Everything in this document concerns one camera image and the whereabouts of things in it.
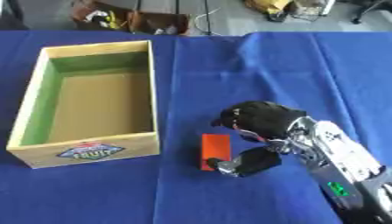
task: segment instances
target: wooden box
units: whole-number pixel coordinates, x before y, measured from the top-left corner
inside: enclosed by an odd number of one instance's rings
[[[7,150],[39,168],[159,153],[150,41],[41,50]]]

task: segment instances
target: blue fabric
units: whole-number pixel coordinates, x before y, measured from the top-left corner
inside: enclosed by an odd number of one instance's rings
[[[200,135],[246,100],[273,101],[336,122],[392,165],[389,33],[255,33],[175,38],[120,32],[0,32],[0,143],[42,46],[151,39],[162,155],[29,170],[0,154],[0,223],[340,223],[292,156],[250,178],[198,170]]]

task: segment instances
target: floor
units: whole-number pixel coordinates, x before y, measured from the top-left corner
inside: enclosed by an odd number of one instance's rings
[[[19,0],[24,10],[25,24],[31,29],[74,29],[70,20],[73,0]],[[103,2],[132,9],[136,0],[103,0]],[[203,0],[179,0],[181,13],[192,15],[191,35],[202,35],[195,29],[194,19],[204,14]],[[174,12],[175,0],[143,0],[143,11]],[[284,23],[271,23],[263,14],[246,8],[241,0],[209,0],[212,30],[216,35],[244,35],[249,32],[383,32],[392,30],[392,14],[386,11],[368,13],[362,24],[350,20],[358,8],[349,3],[336,3],[328,17],[308,22],[289,17]],[[198,20],[199,28],[206,29],[205,18]]]

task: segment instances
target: red block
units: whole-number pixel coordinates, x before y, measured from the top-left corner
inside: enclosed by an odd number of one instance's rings
[[[207,165],[209,158],[230,160],[230,135],[203,134],[201,137],[201,167],[202,171],[213,171]]]

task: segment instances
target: metal robot arm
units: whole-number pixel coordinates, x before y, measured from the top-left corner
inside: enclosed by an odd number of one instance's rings
[[[224,174],[246,177],[280,165],[279,155],[293,153],[345,221],[392,223],[392,170],[381,165],[336,124],[317,122],[298,110],[281,107],[270,102],[245,102],[223,111],[214,124],[237,130],[247,140],[264,141],[266,146],[246,150],[232,161],[212,158],[207,161],[210,166]],[[285,122],[268,133],[258,125],[250,125],[259,112],[275,113],[269,121],[281,116]],[[265,124],[260,117],[259,121],[260,126]],[[260,135],[263,131],[261,134],[268,133],[269,137]]]

